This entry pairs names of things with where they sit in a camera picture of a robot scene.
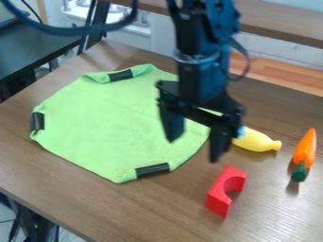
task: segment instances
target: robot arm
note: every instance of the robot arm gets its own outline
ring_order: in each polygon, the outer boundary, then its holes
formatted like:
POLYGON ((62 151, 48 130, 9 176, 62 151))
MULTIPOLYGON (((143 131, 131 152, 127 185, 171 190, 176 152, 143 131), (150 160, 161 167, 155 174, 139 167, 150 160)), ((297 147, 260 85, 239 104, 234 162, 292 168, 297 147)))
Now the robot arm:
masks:
POLYGON ((240 13, 231 0, 183 0, 181 8, 175 0, 166 2, 176 29, 178 82, 157 83, 165 136, 169 142, 179 138, 184 118, 210 127, 214 162, 242 126, 243 107, 227 94, 230 44, 237 44, 231 36, 239 30, 240 13))

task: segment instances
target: red block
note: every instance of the red block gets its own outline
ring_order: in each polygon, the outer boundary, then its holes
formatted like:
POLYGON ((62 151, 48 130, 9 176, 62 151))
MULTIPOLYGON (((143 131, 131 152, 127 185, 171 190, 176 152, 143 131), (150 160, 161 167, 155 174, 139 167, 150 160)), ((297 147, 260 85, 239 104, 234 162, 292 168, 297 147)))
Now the red block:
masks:
POLYGON ((242 191, 246 178, 246 172, 226 166, 208 191, 205 207, 221 217, 227 217, 232 200, 226 192, 242 191))

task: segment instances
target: yellow toy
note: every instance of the yellow toy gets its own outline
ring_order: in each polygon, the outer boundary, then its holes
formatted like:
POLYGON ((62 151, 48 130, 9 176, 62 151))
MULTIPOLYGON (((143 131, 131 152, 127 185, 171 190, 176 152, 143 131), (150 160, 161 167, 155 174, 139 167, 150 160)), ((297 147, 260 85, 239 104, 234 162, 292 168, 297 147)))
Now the yellow toy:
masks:
POLYGON ((281 141, 273 141, 267 135, 248 127, 244 127, 243 136, 241 138, 233 139, 232 142, 238 147, 255 152, 281 149, 281 141))

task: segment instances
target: toy carrot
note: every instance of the toy carrot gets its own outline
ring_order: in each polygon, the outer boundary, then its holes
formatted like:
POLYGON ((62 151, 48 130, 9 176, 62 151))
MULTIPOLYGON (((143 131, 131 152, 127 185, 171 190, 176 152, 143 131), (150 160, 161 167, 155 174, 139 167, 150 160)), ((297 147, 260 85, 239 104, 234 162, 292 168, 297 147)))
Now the toy carrot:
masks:
POLYGON ((309 129, 303 138, 299 141, 294 154, 293 163, 296 168, 293 171, 292 180, 295 182, 304 182, 307 170, 315 162, 316 154, 316 132, 315 129, 309 129))

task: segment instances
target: cable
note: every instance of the cable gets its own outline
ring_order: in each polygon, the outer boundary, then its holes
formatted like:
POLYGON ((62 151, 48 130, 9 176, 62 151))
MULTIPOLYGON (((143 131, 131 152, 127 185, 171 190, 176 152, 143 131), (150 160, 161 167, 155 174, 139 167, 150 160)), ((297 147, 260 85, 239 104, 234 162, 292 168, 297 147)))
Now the cable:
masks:
POLYGON ((31 10, 31 12, 35 15, 35 17, 38 19, 38 21, 40 22, 40 23, 43 23, 43 21, 42 21, 42 19, 41 19, 41 17, 40 17, 40 15, 38 15, 37 14, 37 12, 25 1, 25 0, 20 0, 23 4, 25 4, 25 6, 29 9, 29 10, 31 10))
POLYGON ((229 38, 229 45, 245 56, 246 67, 245 67, 244 71, 242 72, 242 74, 236 78, 231 78, 230 75, 228 75, 227 72, 223 68, 220 68, 220 69, 221 69, 222 74, 225 77, 227 77, 227 79, 237 81, 237 80, 244 78, 247 75, 247 73, 249 72, 250 67, 251 67, 251 58, 250 58, 247 50, 240 43, 238 43, 236 40, 234 40, 233 38, 229 38))
POLYGON ((131 13, 122 21, 113 24, 97 24, 93 26, 81 26, 81 27, 57 27, 57 26, 47 26, 42 23, 38 23, 24 16, 24 14, 18 10, 9 0, 0 0, 3 5, 19 19, 26 22, 28 25, 39 29, 40 31, 46 32, 48 34, 59 35, 59 36, 79 36, 84 34, 94 34, 102 32, 111 32, 118 30, 124 26, 131 24, 137 17, 138 12, 138 0, 132 0, 131 13))

